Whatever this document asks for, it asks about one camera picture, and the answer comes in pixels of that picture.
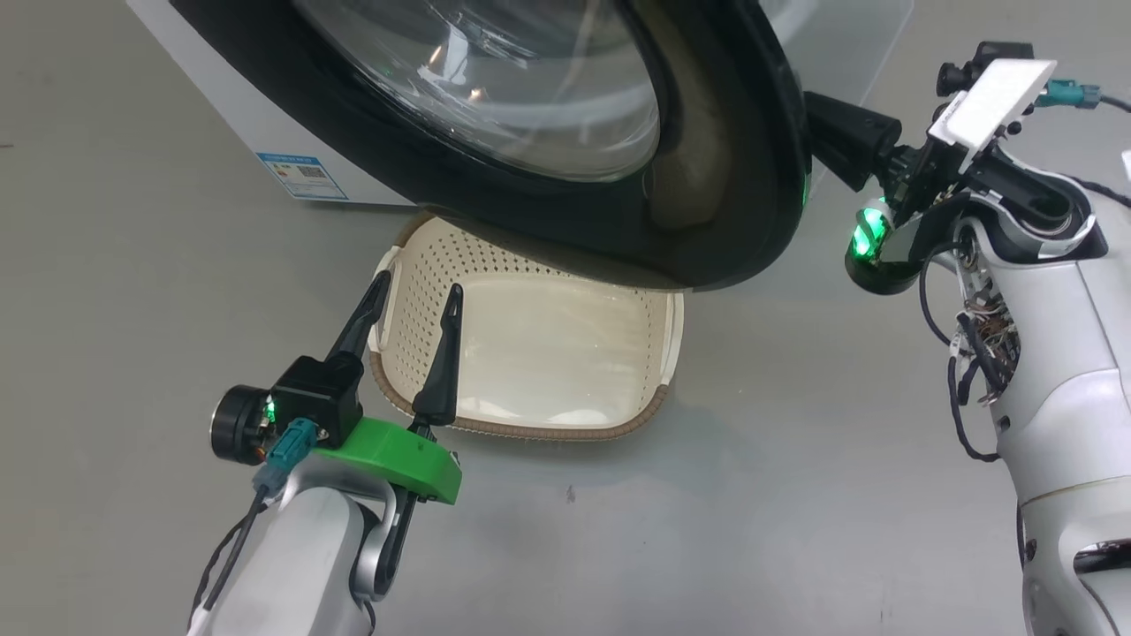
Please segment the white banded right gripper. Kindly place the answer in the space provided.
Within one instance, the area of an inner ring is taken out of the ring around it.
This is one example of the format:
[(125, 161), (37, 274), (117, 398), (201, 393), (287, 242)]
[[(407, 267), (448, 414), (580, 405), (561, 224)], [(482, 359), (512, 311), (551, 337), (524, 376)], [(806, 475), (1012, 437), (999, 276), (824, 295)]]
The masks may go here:
[(942, 65), (936, 89), (951, 96), (929, 126), (925, 141), (898, 141), (903, 124), (838, 98), (803, 94), (812, 156), (860, 192), (877, 181), (880, 197), (856, 214), (845, 264), (851, 280), (877, 295), (907, 290), (929, 250), (946, 242), (949, 221), (969, 201), (976, 167), (1010, 124), (1021, 121), (1057, 69), (1053, 60), (992, 60), (964, 68)]

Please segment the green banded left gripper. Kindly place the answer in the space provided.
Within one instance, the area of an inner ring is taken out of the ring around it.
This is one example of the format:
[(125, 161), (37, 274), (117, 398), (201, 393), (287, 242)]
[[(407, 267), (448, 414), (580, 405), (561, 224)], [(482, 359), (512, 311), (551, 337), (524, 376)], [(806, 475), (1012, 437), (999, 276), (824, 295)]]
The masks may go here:
[[(391, 280), (390, 270), (378, 270), (327, 359), (347, 353), (362, 356), (368, 334), (383, 317)], [(456, 420), (463, 301), (463, 286), (450, 286), (439, 318), (435, 358), (412, 403), (412, 429), (448, 427)], [(351, 435), (333, 447), (312, 413), (286, 409), (279, 393), (250, 386), (231, 388), (216, 405), (210, 446), (221, 459), (257, 467), (252, 488), (265, 488), (271, 504), (291, 502), (307, 488), (385, 499), (388, 487), (423, 502), (455, 504), (463, 483), (458, 459), (431, 435), (360, 418)]]

